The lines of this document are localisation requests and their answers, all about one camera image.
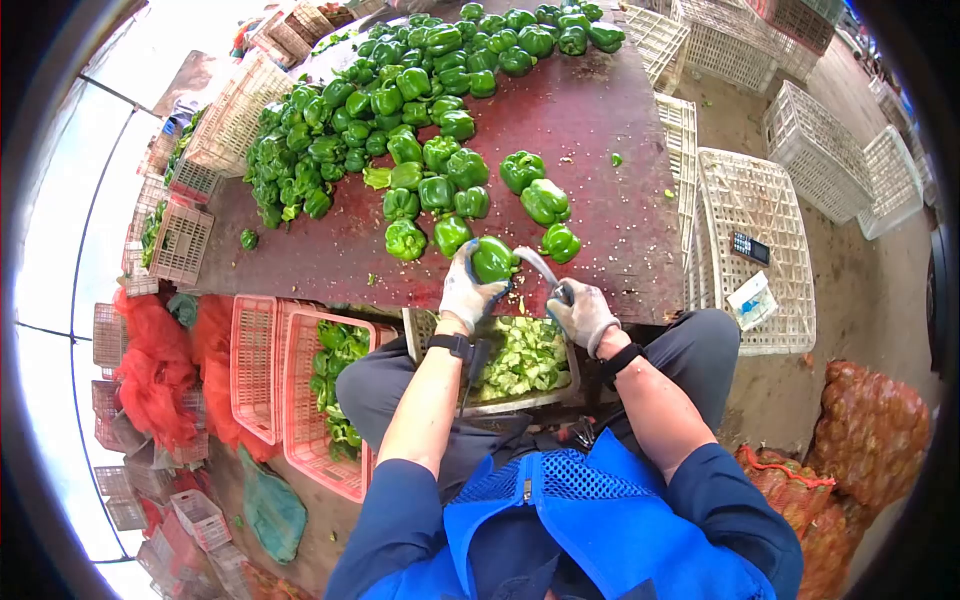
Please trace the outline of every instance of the gray pants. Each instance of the gray pants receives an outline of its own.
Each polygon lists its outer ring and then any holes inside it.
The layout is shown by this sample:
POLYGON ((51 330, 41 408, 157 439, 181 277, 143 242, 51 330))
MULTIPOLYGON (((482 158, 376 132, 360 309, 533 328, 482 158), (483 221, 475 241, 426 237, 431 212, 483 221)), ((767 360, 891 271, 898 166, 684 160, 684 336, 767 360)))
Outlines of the gray pants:
MULTIPOLYGON (((715 432, 730 393, 739 345, 740 330, 733 319, 722 310, 708 309, 684 313, 646 351, 650 362, 686 392, 715 432)), ((374 451, 379 451, 415 370, 406 341, 399 338, 356 361, 337 378, 341 408, 374 451)), ((501 450, 505 444, 511 447, 507 459, 536 449, 533 440, 522 435, 530 422, 528 417, 516 416, 507 422, 506 432, 493 433, 454 420, 438 481, 444 501, 456 494, 487 454, 501 450)), ((622 407, 604 424, 641 455, 622 407)))

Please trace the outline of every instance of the black wrist strap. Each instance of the black wrist strap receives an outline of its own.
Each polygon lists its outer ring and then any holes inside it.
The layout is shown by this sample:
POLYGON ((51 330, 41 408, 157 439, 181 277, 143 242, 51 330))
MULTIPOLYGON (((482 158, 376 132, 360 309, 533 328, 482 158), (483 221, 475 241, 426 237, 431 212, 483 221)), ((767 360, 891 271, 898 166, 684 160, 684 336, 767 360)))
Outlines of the black wrist strap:
POLYGON ((473 360, 473 346, 470 340, 463 333, 453 335, 437 334, 430 338, 426 343, 427 349, 434 347, 446 348, 450 350, 451 356, 456 356, 464 361, 464 364, 470 364, 473 360))
POLYGON ((613 358, 604 361, 604 363, 600 365, 600 381, 606 383, 610 389, 613 389, 613 381, 616 379, 616 374, 626 369, 627 365, 632 363, 638 356, 642 356, 643 358, 647 357, 647 352, 643 349, 643 346, 640 344, 628 344, 624 346, 613 358))

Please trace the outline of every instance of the blue vest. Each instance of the blue vest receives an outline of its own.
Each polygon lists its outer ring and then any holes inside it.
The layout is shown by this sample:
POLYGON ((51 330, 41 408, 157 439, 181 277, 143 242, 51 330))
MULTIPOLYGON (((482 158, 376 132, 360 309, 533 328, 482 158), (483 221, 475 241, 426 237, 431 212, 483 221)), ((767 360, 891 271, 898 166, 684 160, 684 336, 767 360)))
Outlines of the blue vest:
POLYGON ((488 456, 444 509, 448 546, 381 579, 363 598, 475 598, 467 556, 474 532, 491 516, 525 503, 537 508, 547 532, 605 598, 620 598, 647 580, 659 600, 776 598, 762 572, 674 515, 661 492, 660 475, 610 430, 589 455, 534 452, 496 471, 488 456))

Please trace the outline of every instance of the leg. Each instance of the leg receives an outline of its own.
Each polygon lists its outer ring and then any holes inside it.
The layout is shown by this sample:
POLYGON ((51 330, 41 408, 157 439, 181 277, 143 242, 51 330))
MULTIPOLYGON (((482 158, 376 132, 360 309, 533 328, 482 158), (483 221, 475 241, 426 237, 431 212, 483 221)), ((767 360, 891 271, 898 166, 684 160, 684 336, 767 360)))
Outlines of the leg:
MULTIPOLYGON (((396 406, 416 370, 407 354, 406 338, 400 337, 356 361, 337 377, 340 407, 374 452, 379 451, 396 406)), ((513 433, 501 435, 454 420, 437 482, 441 501, 452 499, 480 461, 513 437, 513 433)))

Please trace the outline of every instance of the wrist strap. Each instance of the wrist strap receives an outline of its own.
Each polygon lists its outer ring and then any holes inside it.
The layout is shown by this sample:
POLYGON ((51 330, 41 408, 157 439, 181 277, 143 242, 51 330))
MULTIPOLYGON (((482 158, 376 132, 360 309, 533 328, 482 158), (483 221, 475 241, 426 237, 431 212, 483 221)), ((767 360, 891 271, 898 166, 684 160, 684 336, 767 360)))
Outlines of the wrist strap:
POLYGON ((626 369, 627 365, 632 363, 638 356, 642 356, 643 358, 647 357, 647 352, 643 349, 643 346, 640 344, 628 344, 624 346, 613 358, 604 361, 604 363, 600 365, 600 381, 606 383, 607 387, 612 390, 616 375, 626 369))

